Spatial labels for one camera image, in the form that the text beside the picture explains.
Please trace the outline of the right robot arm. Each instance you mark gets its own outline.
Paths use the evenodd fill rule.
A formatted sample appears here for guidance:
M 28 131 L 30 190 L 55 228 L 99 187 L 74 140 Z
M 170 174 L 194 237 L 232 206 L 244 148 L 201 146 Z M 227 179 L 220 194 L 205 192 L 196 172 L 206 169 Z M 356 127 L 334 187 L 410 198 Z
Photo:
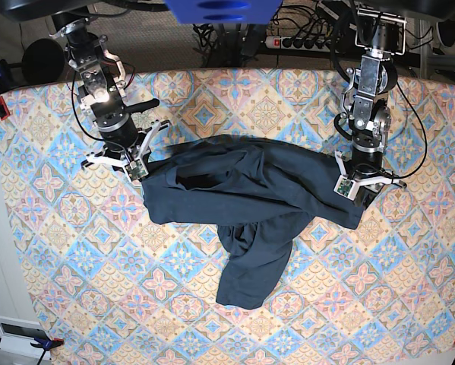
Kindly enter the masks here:
M 158 121 L 139 129 L 131 118 L 159 106 L 158 99 L 125 105 L 127 86 L 121 59 L 106 45 L 106 36 L 94 36 L 87 27 L 97 16 L 89 11 L 89 1 L 0 1 L 0 13 L 12 21 L 29 21 L 50 16 L 54 37 L 67 40 L 67 60 L 74 75 L 83 82 L 77 94 L 83 111 L 93 118 L 103 143 L 99 153 L 88 154 L 83 167 L 107 164 L 134 175 L 146 170 L 150 141 L 162 128 Z

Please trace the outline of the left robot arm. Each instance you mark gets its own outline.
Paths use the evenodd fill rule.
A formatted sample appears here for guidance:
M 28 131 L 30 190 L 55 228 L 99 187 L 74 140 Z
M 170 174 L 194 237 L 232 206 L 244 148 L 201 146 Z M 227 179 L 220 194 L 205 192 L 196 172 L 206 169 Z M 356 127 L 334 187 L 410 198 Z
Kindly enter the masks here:
M 352 144 L 352 156 L 335 153 L 340 177 L 335 193 L 356 206 L 368 207 L 384 186 L 406 187 L 403 176 L 382 167 L 391 123 L 388 93 L 397 87 L 393 59 L 406 52 L 406 25 L 410 17 L 435 22 L 455 15 L 455 1 L 351 1 L 335 23 L 330 58 L 348 85 L 341 111 L 333 124 Z M 342 69 L 336 44 L 340 31 L 355 25 L 355 46 L 363 50 L 359 67 Z

